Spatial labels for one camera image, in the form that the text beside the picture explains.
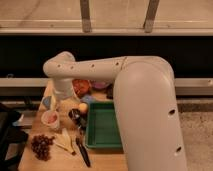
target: green tray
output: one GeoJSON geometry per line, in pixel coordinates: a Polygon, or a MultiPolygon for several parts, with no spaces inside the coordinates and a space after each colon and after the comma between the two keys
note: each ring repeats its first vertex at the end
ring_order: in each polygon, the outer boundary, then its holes
{"type": "Polygon", "coordinates": [[[90,104],[85,145],[88,148],[122,148],[113,102],[90,104]]]}

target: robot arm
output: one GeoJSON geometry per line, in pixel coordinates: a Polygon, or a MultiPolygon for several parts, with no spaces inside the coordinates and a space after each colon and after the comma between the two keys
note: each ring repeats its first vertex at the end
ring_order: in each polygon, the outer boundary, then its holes
{"type": "Polygon", "coordinates": [[[71,78],[114,82],[114,105],[130,171],[187,171],[174,75],[159,57],[75,62],[62,52],[44,64],[58,99],[72,95],[71,78]]]}

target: speckled floor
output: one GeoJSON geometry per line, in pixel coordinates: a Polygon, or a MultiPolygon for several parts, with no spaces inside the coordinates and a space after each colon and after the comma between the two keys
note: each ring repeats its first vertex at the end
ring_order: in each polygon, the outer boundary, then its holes
{"type": "MultiPolygon", "coordinates": [[[[178,99],[188,171],[213,170],[213,99],[178,99]]],[[[9,155],[17,152],[13,145],[9,155]]]]}

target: red grapes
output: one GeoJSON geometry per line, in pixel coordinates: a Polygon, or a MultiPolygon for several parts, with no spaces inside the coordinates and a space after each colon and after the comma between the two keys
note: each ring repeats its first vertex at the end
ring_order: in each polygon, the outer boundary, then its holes
{"type": "Polygon", "coordinates": [[[54,137],[48,138],[44,134],[36,135],[31,142],[31,149],[36,153],[36,158],[47,161],[50,159],[50,145],[53,145],[54,137]]]}

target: black handle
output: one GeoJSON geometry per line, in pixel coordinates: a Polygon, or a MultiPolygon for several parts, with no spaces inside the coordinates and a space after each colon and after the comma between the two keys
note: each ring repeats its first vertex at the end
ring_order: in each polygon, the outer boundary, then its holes
{"type": "Polygon", "coordinates": [[[79,144],[78,147],[79,147],[79,150],[80,150],[80,152],[81,152],[81,155],[82,155],[82,157],[83,157],[83,159],[84,159],[86,165],[87,165],[88,167],[90,167],[90,160],[89,160],[89,156],[88,156],[88,154],[87,154],[86,148],[85,148],[82,144],[79,144]]]}

